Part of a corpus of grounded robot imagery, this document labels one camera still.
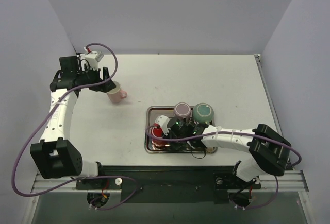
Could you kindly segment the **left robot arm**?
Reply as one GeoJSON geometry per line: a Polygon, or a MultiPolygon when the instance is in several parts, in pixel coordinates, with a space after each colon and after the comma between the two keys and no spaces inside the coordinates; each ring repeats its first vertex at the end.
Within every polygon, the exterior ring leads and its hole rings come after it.
{"type": "Polygon", "coordinates": [[[78,86],[86,85],[92,91],[107,93],[116,87],[109,78],[107,67],[99,68],[101,52],[93,51],[81,58],[61,57],[60,70],[50,84],[51,117],[45,124],[38,143],[31,144],[30,154],[44,179],[88,177],[95,189],[102,188],[106,176],[99,171],[99,162],[89,162],[70,141],[70,126],[74,106],[79,97],[78,86]]]}

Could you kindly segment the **red ceramic mug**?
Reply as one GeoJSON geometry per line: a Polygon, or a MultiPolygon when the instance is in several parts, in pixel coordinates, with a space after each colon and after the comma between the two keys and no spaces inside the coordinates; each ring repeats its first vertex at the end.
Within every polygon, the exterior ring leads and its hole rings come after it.
{"type": "MultiPolygon", "coordinates": [[[[157,126],[155,124],[153,126],[153,128],[151,129],[151,135],[154,137],[163,138],[163,131],[159,126],[157,126]]],[[[166,142],[164,142],[164,141],[152,139],[152,146],[155,149],[164,149],[165,145],[166,145],[166,142]]]]}

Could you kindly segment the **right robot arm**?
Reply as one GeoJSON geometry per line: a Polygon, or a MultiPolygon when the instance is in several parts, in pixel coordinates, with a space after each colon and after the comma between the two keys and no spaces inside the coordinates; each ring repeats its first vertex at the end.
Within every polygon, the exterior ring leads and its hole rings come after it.
{"type": "Polygon", "coordinates": [[[248,153],[240,159],[230,175],[235,187],[243,187],[260,175],[283,176],[291,144],[269,126],[260,124],[255,129],[225,129],[208,123],[186,123],[176,117],[160,116],[155,121],[160,141],[186,143],[191,148],[222,148],[248,153]]]}

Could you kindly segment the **pink faceted ceramic mug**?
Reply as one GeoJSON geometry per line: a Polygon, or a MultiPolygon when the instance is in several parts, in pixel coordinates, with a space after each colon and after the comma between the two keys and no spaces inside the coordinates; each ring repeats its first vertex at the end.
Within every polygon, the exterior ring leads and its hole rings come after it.
{"type": "Polygon", "coordinates": [[[122,90],[121,85],[118,82],[114,81],[114,84],[115,84],[115,88],[110,90],[106,94],[112,103],[118,104],[123,99],[127,98],[128,93],[122,90]]]}

